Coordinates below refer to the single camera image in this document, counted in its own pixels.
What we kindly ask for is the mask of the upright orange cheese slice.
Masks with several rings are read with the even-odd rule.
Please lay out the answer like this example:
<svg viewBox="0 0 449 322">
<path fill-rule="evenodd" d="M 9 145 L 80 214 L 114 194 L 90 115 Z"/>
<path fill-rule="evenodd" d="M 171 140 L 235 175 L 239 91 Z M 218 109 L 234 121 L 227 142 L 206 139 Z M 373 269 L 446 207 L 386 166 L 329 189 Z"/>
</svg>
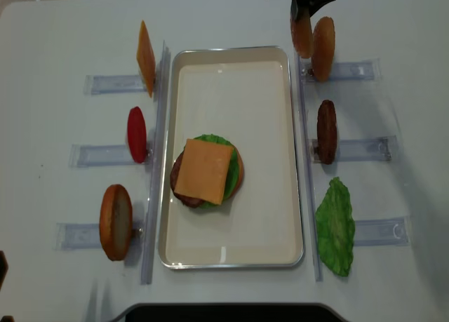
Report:
<svg viewBox="0 0 449 322">
<path fill-rule="evenodd" d="M 156 62 L 144 20 L 140 24 L 136 60 L 147 92 L 149 93 L 149 96 L 152 97 L 154 92 L 154 81 L 156 78 Z"/>
</svg>

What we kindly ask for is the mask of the clear holder top left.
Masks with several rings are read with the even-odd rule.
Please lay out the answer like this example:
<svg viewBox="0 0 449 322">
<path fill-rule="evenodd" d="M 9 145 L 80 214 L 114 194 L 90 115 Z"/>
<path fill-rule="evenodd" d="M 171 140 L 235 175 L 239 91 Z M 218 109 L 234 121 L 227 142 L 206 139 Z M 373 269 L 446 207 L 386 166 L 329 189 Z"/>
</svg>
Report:
<svg viewBox="0 0 449 322">
<path fill-rule="evenodd" d="M 140 75 L 87 75 L 83 87 L 85 95 L 112 93 L 140 93 L 147 90 Z"/>
</svg>

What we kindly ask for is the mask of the green lettuce on burger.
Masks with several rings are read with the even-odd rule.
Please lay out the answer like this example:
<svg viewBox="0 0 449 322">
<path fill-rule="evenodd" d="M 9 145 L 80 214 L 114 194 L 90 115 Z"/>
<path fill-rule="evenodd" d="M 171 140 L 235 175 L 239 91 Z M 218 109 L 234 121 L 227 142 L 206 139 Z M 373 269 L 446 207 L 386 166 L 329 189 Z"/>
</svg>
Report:
<svg viewBox="0 0 449 322">
<path fill-rule="evenodd" d="M 235 147 L 230 141 L 226 140 L 225 138 L 214 135 L 214 134 L 203 134 L 198 137 L 195 137 L 195 140 L 202 140 L 205 142 L 212 142 L 217 143 L 220 145 L 228 145 L 231 147 Z M 231 198 L 231 193 L 236 186 L 236 183 L 239 178 L 239 164 L 238 164 L 238 158 L 235 148 L 233 149 L 233 153 L 229 162 L 229 168 L 227 172 L 227 179 L 224 186 L 224 195 L 223 195 L 223 201 L 226 201 L 227 199 Z"/>
</svg>

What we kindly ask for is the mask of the long clear rail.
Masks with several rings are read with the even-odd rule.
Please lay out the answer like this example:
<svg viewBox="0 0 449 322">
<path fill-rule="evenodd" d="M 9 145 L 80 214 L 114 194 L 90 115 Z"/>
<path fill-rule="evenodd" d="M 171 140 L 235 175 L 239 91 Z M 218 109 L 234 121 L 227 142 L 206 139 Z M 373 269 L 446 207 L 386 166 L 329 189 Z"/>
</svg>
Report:
<svg viewBox="0 0 449 322">
<path fill-rule="evenodd" d="M 316 282 L 322 282 L 323 272 L 322 264 L 319 257 L 318 251 L 318 238 L 316 233 L 316 221 L 315 221 L 315 195 L 314 195 L 314 183 L 313 174 L 311 171 L 311 155 L 309 153 L 309 138 L 307 131 L 307 110 L 304 103 L 304 85 L 302 82 L 302 65 L 301 58 L 298 53 L 295 54 L 295 80 L 297 83 L 297 99 L 299 102 L 299 114 L 300 114 L 300 127 L 302 130 L 302 149 L 304 157 L 304 174 L 306 180 L 306 190 L 307 190 L 307 203 L 308 203 L 308 213 L 309 213 L 309 226 L 311 232 L 311 247 L 312 247 L 312 257 L 314 265 L 314 276 Z"/>
<path fill-rule="evenodd" d="M 144 244 L 142 254 L 142 267 L 140 282 L 142 285 L 152 283 L 154 257 L 156 249 L 156 233 L 158 214 L 163 198 L 164 170 L 166 164 L 167 146 L 167 119 L 170 114 L 170 64 L 171 53 L 169 47 L 164 44 L 157 72 L 155 97 L 157 98 L 156 127 L 153 141 L 152 169 L 150 175 L 149 200 L 146 215 L 146 227 L 144 230 Z"/>
</svg>

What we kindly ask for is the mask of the upright red tomato slice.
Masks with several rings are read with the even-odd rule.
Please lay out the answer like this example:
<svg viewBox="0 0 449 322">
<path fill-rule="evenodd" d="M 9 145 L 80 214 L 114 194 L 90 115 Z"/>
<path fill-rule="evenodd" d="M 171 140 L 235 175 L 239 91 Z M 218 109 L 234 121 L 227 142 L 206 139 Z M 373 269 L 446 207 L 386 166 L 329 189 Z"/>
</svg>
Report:
<svg viewBox="0 0 449 322">
<path fill-rule="evenodd" d="M 134 162 L 143 163 L 147 158 L 147 131 L 145 119 L 139 107 L 134 107 L 129 112 L 127 138 Z"/>
</svg>

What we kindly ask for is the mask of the clear holder bottom right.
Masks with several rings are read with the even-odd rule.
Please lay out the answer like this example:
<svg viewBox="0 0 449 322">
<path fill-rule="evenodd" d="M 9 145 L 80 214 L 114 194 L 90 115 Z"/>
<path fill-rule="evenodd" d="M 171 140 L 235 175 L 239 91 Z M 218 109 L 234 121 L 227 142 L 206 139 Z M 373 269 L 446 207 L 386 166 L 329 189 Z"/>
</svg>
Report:
<svg viewBox="0 0 449 322">
<path fill-rule="evenodd" d="M 354 236 L 355 246 L 406 246 L 408 217 L 383 220 L 357 220 Z"/>
</svg>

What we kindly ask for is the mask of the clear holder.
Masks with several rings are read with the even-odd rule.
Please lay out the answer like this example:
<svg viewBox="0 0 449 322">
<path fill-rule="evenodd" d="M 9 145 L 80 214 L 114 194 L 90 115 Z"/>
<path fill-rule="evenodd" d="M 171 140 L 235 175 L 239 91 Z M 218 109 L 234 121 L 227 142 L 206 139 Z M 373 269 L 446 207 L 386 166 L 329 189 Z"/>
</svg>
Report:
<svg viewBox="0 0 449 322">
<path fill-rule="evenodd" d="M 334 162 L 391 161 L 398 156 L 398 140 L 395 135 L 372 139 L 340 140 Z"/>
<path fill-rule="evenodd" d="M 305 82 L 317 82 L 310 62 L 300 64 L 300 77 Z M 381 78 L 378 60 L 334 62 L 328 81 L 373 81 Z"/>
<path fill-rule="evenodd" d="M 137 165 L 128 145 L 72 145 L 70 168 Z"/>
<path fill-rule="evenodd" d="M 99 224 L 57 223 L 54 249 L 102 249 Z"/>
<path fill-rule="evenodd" d="M 87 75 L 83 87 L 85 95 L 112 93 L 140 93 L 147 90 L 140 75 Z"/>
<path fill-rule="evenodd" d="M 408 217 L 383 220 L 357 220 L 354 236 L 355 246 L 406 246 Z"/>
</svg>

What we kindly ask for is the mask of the upright green lettuce leaf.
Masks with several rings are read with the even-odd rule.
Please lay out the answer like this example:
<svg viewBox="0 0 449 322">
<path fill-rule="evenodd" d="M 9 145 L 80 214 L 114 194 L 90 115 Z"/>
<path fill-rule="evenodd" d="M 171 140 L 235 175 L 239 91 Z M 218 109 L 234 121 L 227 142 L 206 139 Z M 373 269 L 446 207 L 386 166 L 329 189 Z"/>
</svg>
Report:
<svg viewBox="0 0 449 322">
<path fill-rule="evenodd" d="M 350 193 L 339 177 L 329 188 L 315 215 L 319 257 L 337 276 L 347 277 L 354 260 L 355 221 Z"/>
</svg>

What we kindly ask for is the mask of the right long clear rail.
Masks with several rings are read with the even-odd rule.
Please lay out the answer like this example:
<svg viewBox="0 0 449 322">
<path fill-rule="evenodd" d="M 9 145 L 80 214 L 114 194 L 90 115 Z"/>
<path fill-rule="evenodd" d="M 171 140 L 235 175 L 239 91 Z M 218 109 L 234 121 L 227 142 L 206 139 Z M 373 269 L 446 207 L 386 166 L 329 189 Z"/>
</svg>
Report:
<svg viewBox="0 0 449 322">
<path fill-rule="evenodd" d="M 322 264 L 319 257 L 318 251 L 318 238 L 316 233 L 316 221 L 315 221 L 315 195 L 314 195 L 314 183 L 313 174 L 311 171 L 311 155 L 309 153 L 309 138 L 307 131 L 307 110 L 304 103 L 304 85 L 302 82 L 302 65 L 301 58 L 298 53 L 295 54 L 295 80 L 297 83 L 297 99 L 299 102 L 299 114 L 300 114 L 300 127 L 302 130 L 302 149 L 304 157 L 304 174 L 306 180 L 306 190 L 307 190 L 307 203 L 308 203 L 308 213 L 309 213 L 309 226 L 311 232 L 311 247 L 312 247 L 312 257 L 314 265 L 314 276 L 316 282 L 322 282 L 323 272 Z"/>
</svg>

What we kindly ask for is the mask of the black base bottom edge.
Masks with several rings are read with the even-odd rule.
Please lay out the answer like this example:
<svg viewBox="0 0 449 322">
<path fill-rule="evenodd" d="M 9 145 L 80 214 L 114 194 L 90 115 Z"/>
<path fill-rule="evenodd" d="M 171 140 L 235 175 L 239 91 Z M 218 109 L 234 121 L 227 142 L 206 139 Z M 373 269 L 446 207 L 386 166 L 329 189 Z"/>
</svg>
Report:
<svg viewBox="0 0 449 322">
<path fill-rule="evenodd" d="M 343 321 L 317 304 L 150 304 L 132 308 L 125 321 Z"/>
</svg>

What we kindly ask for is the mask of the clear holder middle right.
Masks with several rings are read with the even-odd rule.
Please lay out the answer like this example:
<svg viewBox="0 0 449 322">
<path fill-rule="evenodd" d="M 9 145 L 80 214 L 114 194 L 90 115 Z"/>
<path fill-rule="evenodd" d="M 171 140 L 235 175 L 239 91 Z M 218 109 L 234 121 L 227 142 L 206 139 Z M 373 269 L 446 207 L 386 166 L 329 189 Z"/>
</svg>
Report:
<svg viewBox="0 0 449 322">
<path fill-rule="evenodd" d="M 334 162 L 391 161 L 398 156 L 398 140 L 395 135 L 372 139 L 340 140 Z"/>
</svg>

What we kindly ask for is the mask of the clear holder bottom left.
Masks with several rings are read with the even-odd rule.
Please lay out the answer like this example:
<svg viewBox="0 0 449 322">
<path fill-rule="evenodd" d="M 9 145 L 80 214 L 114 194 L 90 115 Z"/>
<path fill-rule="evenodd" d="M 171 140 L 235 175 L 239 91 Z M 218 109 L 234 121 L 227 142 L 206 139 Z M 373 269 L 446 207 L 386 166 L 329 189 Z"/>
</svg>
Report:
<svg viewBox="0 0 449 322">
<path fill-rule="evenodd" d="M 99 224 L 57 223 L 54 249 L 102 249 Z"/>
</svg>

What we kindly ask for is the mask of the upright brown meat patty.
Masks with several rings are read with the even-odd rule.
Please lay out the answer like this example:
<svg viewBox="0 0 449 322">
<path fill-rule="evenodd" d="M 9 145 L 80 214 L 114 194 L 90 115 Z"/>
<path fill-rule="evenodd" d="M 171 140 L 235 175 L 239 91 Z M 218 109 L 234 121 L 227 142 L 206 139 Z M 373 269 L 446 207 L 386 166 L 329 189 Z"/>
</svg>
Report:
<svg viewBox="0 0 449 322">
<path fill-rule="evenodd" d="M 337 119 L 331 100 L 324 100 L 317 116 L 318 155 L 321 163 L 330 165 L 337 151 Z"/>
</svg>

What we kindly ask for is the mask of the brown patty on burger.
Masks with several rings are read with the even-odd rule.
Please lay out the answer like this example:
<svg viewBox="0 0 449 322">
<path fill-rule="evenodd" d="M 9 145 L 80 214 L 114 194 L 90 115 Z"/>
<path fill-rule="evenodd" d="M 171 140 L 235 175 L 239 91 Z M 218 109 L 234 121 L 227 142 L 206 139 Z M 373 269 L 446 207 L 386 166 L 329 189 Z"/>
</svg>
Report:
<svg viewBox="0 0 449 322">
<path fill-rule="evenodd" d="M 190 208 L 198 208 L 200 205 L 202 205 L 204 203 L 204 200 L 198 199 L 198 198 L 192 198 L 192 197 L 188 197 L 188 196 L 183 196 L 183 195 L 175 192 L 175 186 L 176 186 L 176 182 L 178 179 L 178 174 L 180 171 L 183 154 L 184 154 L 184 152 L 181 152 L 180 155 L 177 157 L 175 163 L 173 164 L 173 168 L 170 173 L 170 188 L 171 188 L 172 192 L 174 193 L 174 196 L 177 199 L 181 200 L 181 202 L 185 206 L 190 207 Z"/>
</svg>

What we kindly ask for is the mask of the left long clear rail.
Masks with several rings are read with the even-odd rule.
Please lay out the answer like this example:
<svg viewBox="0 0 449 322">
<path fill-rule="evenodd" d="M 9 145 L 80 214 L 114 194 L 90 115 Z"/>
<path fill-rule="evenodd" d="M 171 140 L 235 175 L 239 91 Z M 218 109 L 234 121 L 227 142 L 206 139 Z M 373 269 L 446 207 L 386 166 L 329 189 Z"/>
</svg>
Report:
<svg viewBox="0 0 449 322">
<path fill-rule="evenodd" d="M 155 97 L 157 98 L 156 127 L 153 141 L 152 169 L 150 175 L 149 200 L 146 215 L 146 227 L 144 230 L 144 244 L 142 254 L 142 267 L 140 282 L 142 285 L 152 283 L 154 257 L 156 249 L 156 233 L 158 214 L 163 198 L 164 170 L 166 164 L 167 146 L 167 119 L 170 114 L 170 64 L 171 53 L 169 47 L 164 44 L 157 72 Z"/>
</svg>

